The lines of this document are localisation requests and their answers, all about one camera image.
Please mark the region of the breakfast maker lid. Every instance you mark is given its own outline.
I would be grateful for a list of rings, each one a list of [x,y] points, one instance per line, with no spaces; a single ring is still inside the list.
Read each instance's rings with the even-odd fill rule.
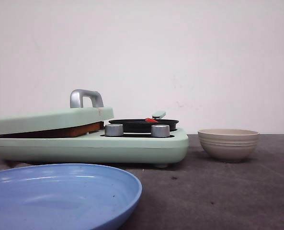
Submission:
[[[113,117],[99,92],[76,89],[70,94],[70,108],[0,118],[0,135],[79,127]]]

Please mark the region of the bread slice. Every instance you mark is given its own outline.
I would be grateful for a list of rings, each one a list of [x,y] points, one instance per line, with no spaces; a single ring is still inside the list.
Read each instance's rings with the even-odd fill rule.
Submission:
[[[104,129],[104,122],[103,121],[90,124],[88,132],[92,133],[92,132],[96,132],[96,131],[99,131],[99,130],[102,130],[102,129]]]
[[[36,131],[32,133],[32,136],[35,138],[73,138],[88,133],[89,127],[90,124],[61,129]]]

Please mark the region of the beige ribbed bowl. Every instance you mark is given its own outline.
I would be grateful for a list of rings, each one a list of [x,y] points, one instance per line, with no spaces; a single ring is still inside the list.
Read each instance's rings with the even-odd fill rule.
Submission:
[[[226,162],[247,159],[256,149],[259,132],[243,129],[202,129],[198,137],[204,151],[212,158]]]

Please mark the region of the shrimp pieces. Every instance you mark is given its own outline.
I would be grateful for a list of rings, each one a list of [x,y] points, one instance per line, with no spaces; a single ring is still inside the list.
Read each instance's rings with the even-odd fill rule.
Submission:
[[[145,122],[148,122],[148,123],[156,123],[156,122],[158,122],[158,120],[147,117],[147,118],[145,119]]]

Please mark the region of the mint green breakfast maker base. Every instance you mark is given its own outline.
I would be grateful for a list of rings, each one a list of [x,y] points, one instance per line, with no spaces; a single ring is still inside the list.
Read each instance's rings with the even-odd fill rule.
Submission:
[[[166,138],[149,133],[107,137],[104,130],[75,138],[0,138],[0,158],[49,163],[147,163],[166,167],[187,154],[189,138],[182,128]]]

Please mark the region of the black frying pan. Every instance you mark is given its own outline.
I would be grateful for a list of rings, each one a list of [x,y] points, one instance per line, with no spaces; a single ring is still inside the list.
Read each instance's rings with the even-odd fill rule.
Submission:
[[[169,125],[170,131],[176,130],[176,125],[179,120],[174,119],[163,119],[166,112],[163,110],[156,111],[152,114],[153,119],[158,120],[156,123],[145,122],[146,118],[143,119],[114,119],[109,120],[110,124],[123,124],[123,129],[125,133],[150,133],[152,125]]]

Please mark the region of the right silver knob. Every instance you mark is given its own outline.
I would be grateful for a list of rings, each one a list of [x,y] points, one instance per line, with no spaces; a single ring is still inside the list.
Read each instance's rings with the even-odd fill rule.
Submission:
[[[151,136],[154,138],[168,138],[170,136],[169,125],[152,125]]]

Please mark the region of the silver knob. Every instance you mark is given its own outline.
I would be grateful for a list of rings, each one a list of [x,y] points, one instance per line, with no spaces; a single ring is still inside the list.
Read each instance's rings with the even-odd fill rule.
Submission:
[[[169,125],[152,125],[151,136],[154,138],[168,138],[170,136]]]
[[[120,137],[124,134],[123,124],[107,124],[104,132],[106,137]]]

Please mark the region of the left silver knob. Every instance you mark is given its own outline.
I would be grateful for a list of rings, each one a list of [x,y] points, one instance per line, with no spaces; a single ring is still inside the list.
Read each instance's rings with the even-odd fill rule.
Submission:
[[[107,124],[104,132],[106,137],[120,137],[124,134],[123,124]]]

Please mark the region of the blue plate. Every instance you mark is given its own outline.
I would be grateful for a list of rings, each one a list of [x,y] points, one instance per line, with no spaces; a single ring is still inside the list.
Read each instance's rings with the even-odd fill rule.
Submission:
[[[94,164],[0,171],[0,230],[115,230],[142,194],[133,174]]]

